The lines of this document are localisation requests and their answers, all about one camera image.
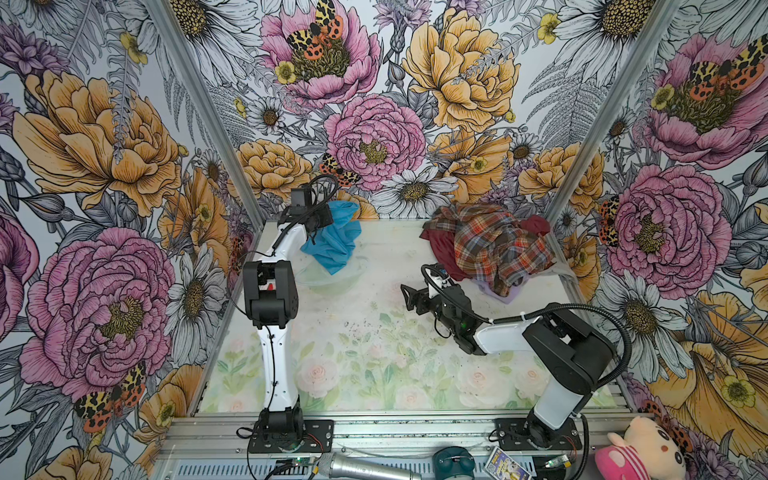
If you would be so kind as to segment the teal blue cloth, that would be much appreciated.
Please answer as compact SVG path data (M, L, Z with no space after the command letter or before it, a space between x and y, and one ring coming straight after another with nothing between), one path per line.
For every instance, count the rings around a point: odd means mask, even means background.
M342 270L355 250L355 241L362 228L355 219L359 206L350 201L331 201L332 223L323 227L301 247L312 256L330 275Z

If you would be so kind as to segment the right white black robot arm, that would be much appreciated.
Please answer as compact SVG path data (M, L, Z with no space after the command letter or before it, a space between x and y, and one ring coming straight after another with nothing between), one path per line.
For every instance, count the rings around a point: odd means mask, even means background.
M405 307L430 314L464 353L488 356L521 351L535 354L549 380L528 415L509 427L497 428L499 443L517 442L533 449L549 449L570 435L572 417L592 395L617 376L607 373L619 361L614 343L579 317L583 304L553 302L531 314L490 320L474 312L461 286L426 279L421 289L402 284Z

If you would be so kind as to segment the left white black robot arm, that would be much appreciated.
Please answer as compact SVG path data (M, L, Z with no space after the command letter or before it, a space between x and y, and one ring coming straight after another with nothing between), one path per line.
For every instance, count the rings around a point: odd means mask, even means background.
M288 352L291 321L299 311L291 260L314 234L332 223L326 205L288 207L277 224L272 245L243 268L244 312L257 329L263 349L266 386L256 432L267 443L282 441L290 447L305 436Z

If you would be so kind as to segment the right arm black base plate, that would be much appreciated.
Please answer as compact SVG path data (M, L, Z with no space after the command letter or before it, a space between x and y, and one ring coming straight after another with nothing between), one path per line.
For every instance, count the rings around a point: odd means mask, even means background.
M548 427L535 416L497 418L488 440L508 452L575 451L583 446L572 418L567 418L557 429Z

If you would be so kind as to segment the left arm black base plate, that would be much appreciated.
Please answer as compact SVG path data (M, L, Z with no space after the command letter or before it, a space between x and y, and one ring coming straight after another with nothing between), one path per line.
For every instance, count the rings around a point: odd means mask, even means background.
M254 425L247 435L249 454L323 454L332 450L335 422L333 420L304 420L302 427L279 430Z

